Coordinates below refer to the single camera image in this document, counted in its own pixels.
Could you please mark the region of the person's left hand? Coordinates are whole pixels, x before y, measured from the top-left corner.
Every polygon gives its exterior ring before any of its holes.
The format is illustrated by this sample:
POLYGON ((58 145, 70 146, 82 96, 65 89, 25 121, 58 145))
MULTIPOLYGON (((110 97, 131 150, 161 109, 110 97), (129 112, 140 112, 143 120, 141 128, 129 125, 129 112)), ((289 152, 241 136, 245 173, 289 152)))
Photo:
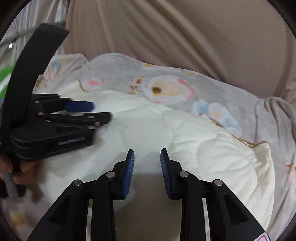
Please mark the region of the person's left hand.
MULTIPOLYGON (((35 162, 21 162, 20 171, 13 174, 13 180, 15 184, 28 186, 36 180, 38 166, 43 161, 35 162)), ((4 180, 2 172, 12 173, 13 166, 8 157, 1 156, 1 181, 4 180)))

